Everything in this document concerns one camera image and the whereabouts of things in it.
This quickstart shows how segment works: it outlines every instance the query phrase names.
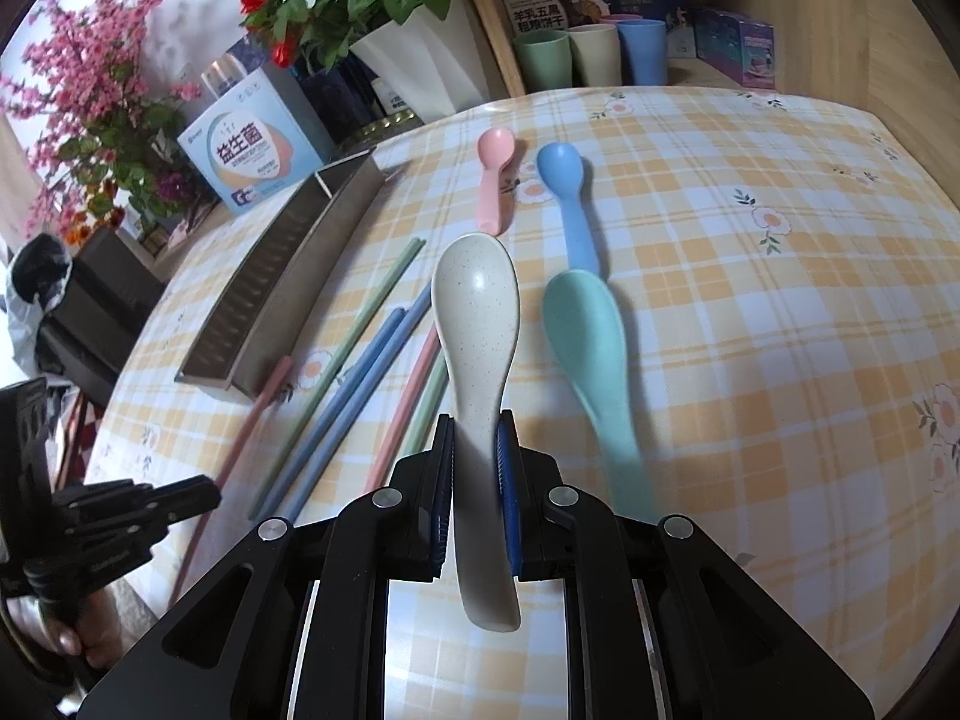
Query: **fingernail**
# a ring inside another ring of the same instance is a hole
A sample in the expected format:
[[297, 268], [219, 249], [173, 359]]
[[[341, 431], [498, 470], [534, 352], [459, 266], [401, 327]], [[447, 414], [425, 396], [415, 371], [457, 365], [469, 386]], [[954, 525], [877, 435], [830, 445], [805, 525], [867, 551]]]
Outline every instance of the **fingernail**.
[[80, 642], [77, 640], [77, 635], [71, 631], [61, 633], [59, 636], [59, 645], [61, 645], [61, 650], [64, 651], [66, 655], [80, 654]]

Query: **white planter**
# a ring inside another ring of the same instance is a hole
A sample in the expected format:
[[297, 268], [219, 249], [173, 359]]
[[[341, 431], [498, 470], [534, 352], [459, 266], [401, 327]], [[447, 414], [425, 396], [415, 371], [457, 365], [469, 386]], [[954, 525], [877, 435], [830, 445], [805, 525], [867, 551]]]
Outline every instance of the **white planter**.
[[424, 122], [507, 95], [470, 0], [450, 0], [444, 20], [420, 5], [402, 25], [386, 23], [350, 50]]

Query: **light blue box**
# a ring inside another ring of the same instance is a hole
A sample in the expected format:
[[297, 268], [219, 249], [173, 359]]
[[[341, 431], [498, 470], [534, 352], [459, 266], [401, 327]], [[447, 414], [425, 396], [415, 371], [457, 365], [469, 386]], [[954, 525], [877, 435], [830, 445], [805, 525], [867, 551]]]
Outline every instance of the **light blue box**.
[[333, 139], [288, 71], [254, 71], [177, 138], [234, 213], [298, 184], [331, 162]]

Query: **yellow checkered tablecloth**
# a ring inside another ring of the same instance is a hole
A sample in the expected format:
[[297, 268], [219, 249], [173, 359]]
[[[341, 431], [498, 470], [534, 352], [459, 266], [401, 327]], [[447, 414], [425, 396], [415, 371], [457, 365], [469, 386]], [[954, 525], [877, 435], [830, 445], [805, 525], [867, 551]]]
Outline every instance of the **yellow checkered tablecloth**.
[[[524, 153], [501, 237], [522, 327], [505, 405], [524, 445], [606, 496], [596, 443], [551, 359], [541, 293], [566, 265], [536, 149], [592, 165], [587, 214], [623, 311], [637, 432], [667, 507], [694, 517], [866, 690], [881, 715], [928, 660], [960, 599], [956, 447], [960, 214], [869, 114], [719, 90], [560, 91], [493, 103], [381, 146], [392, 174], [326, 284], [298, 346], [292, 398], [261, 421], [211, 519], [191, 580], [248, 530], [261, 469], [367, 293], [414, 235], [427, 245], [368, 331], [409, 304], [440, 252], [474, 227], [477, 137], [510, 127]], [[246, 409], [174, 384], [216, 296], [280, 208], [202, 240], [114, 392], [90, 480], [213, 475]], [[361, 493], [429, 322], [392, 366], [302, 521]], [[450, 408], [450, 398], [445, 409]], [[192, 523], [131, 583], [159, 613]], [[388, 718], [563, 718], [555, 584], [520, 586], [515, 634], [472, 627], [453, 560], [395, 583]]]

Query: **blue chopstick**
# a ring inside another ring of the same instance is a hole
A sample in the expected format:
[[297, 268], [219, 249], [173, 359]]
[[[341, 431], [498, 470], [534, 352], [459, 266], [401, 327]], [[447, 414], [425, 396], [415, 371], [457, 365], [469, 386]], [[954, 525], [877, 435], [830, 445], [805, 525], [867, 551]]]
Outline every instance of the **blue chopstick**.
[[363, 377], [363, 381], [360, 383], [360, 386], [358, 386], [357, 391], [354, 392], [344, 407], [344, 410], [337, 416], [333, 426], [323, 438], [323, 442], [320, 444], [317, 453], [310, 458], [310, 463], [306, 466], [306, 469], [304, 469], [304, 473], [301, 474], [299, 480], [296, 481], [296, 486], [290, 496], [290, 500], [280, 510], [281, 517], [285, 517], [290, 522], [295, 522], [296, 518], [299, 517], [299, 514], [304, 510], [306, 502], [310, 499], [310, 494], [313, 493], [313, 488], [315, 488], [317, 482], [320, 480], [320, 476], [323, 475], [323, 470], [326, 469], [333, 454], [337, 451], [340, 442], [344, 440], [349, 429], [353, 427], [353, 423], [356, 422], [360, 412], [364, 406], [367, 405], [367, 401], [370, 400], [373, 391], [380, 383], [380, 380], [386, 375], [387, 370], [390, 368], [390, 365], [392, 365], [397, 354], [400, 354], [400, 349], [410, 340], [414, 328], [416, 328], [419, 321], [424, 318], [424, 314], [426, 314], [426, 310], [429, 307], [430, 285], [427, 284], [424, 287], [424, 291], [418, 295], [413, 305], [410, 306], [407, 316], [403, 318], [403, 322], [400, 322], [400, 327], [397, 327], [397, 331], [390, 336], [390, 341], [387, 341], [387, 346], [384, 347], [383, 351], [376, 358], [373, 367], [367, 371], [367, 375]]
[[370, 345], [367, 346], [363, 354], [360, 355], [360, 359], [357, 360], [356, 365], [350, 369], [350, 372], [346, 378], [344, 378], [344, 383], [338, 391], [335, 392], [333, 397], [330, 398], [330, 402], [326, 405], [326, 408], [323, 409], [323, 413], [320, 414], [317, 423], [306, 435], [304, 441], [301, 442], [299, 450], [291, 456], [287, 464], [283, 466], [280, 474], [277, 475], [277, 480], [272, 488], [270, 488], [267, 496], [263, 499], [263, 503], [257, 510], [256, 517], [253, 517], [255, 522], [260, 522], [261, 519], [270, 517], [270, 515], [280, 507], [283, 496], [286, 495], [287, 490], [293, 486], [296, 476], [301, 472], [301, 469], [304, 468], [306, 461], [310, 459], [310, 455], [312, 455], [313, 451], [317, 448], [320, 439], [323, 438], [323, 434], [326, 433], [330, 425], [333, 424], [333, 420], [337, 418], [337, 415], [342, 412], [344, 404], [347, 403], [349, 397], [356, 391], [358, 386], [360, 386], [360, 383], [363, 381], [363, 376], [366, 375], [367, 371], [370, 370], [371, 366], [376, 362], [384, 346], [387, 346], [387, 341], [390, 341], [392, 335], [397, 331], [397, 327], [400, 327], [400, 322], [402, 322], [406, 313], [405, 309], [394, 309], [390, 316], [384, 320], [380, 329], [376, 331], [376, 336], [373, 336]]

